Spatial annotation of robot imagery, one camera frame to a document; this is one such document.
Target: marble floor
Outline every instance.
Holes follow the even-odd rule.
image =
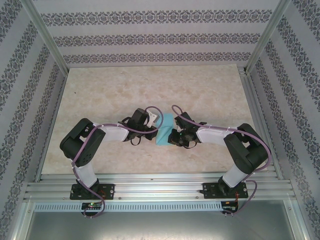
[[[61,140],[82,118],[117,123],[137,108],[157,106],[173,113],[179,105],[196,122],[221,127],[253,126],[236,65],[72,68],[54,124],[42,174],[71,174]],[[185,149],[102,143],[91,161],[96,173],[225,172],[233,164],[226,147],[198,144]]]

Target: gray metal floor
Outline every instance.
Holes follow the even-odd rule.
[[[253,201],[234,217],[216,211],[35,212],[28,240],[291,240],[283,201]]]

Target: blue cloth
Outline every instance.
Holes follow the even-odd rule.
[[[158,127],[161,123],[161,116],[156,121],[155,126]],[[171,130],[174,128],[174,115],[172,113],[164,113],[163,114],[163,123],[158,130],[158,133],[155,137],[155,143],[156,145],[171,145],[168,143],[168,137],[171,134]]]

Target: patterned wallpaper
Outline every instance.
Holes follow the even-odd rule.
[[[293,0],[251,73],[282,173],[320,239],[320,3]]]
[[[278,0],[35,0],[74,67],[245,66]]]
[[[0,240],[33,182],[65,80],[18,0],[0,1]]]

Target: metal base plate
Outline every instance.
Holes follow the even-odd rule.
[[[224,195],[218,186],[219,183],[217,182],[205,182],[202,184],[203,190],[200,192],[203,193],[205,199],[235,199],[236,193],[239,199],[248,198],[248,190],[244,182],[240,182],[228,195]]]
[[[81,195],[81,186],[79,184],[73,184],[71,187],[70,199],[71,200],[98,200],[97,196],[88,196],[88,194]],[[99,184],[97,193],[105,200],[113,200],[115,194],[114,184]]]

